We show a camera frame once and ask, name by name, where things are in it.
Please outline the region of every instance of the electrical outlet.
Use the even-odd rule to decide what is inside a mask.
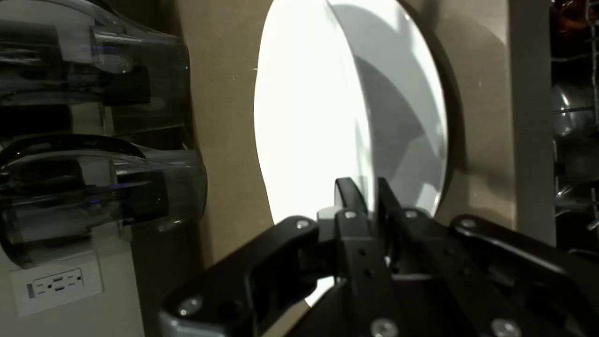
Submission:
[[[96,255],[12,274],[19,317],[101,294]]]
[[[68,270],[64,274],[34,279],[27,285],[28,296],[43,298],[55,294],[81,292],[85,289],[83,270]]]

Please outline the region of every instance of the white plate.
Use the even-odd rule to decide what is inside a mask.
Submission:
[[[429,45],[395,0],[330,0],[371,107],[375,172],[405,206],[435,216],[448,169],[448,114]]]
[[[375,208],[369,114],[349,41],[326,0],[276,0],[255,90],[259,161],[274,221],[335,206],[354,178]],[[313,305],[334,281],[320,281]]]

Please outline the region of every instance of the wall outlet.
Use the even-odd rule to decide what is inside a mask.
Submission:
[[[12,274],[19,317],[49,311],[101,294],[96,255]]]
[[[57,275],[34,279],[27,285],[28,296],[34,298],[45,298],[55,294],[70,294],[70,292],[81,292],[85,290],[85,279],[83,270],[68,270]]]

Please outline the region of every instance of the bolt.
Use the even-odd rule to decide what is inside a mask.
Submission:
[[[378,318],[371,324],[373,337],[397,337],[399,330],[393,320]]]
[[[197,315],[203,309],[203,298],[189,298],[180,305],[182,317]]]
[[[474,227],[476,227],[476,223],[474,223],[474,219],[463,219],[463,227],[466,227],[466,229],[474,229]]]
[[[491,324],[496,337],[521,337],[521,326],[513,320],[496,318]]]
[[[408,217],[408,219],[416,219],[416,217],[418,217],[418,212],[408,210],[408,212],[407,212],[407,217]]]
[[[309,221],[298,221],[298,229],[304,231],[305,227],[309,227]]]

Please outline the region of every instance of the round plate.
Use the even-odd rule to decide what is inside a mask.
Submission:
[[[369,113],[350,45],[326,0],[272,4],[255,133],[274,221],[335,206],[337,178],[354,178],[375,208]]]
[[[405,206],[435,216],[448,169],[448,114],[429,45],[395,0],[330,0],[367,94],[375,172]]]

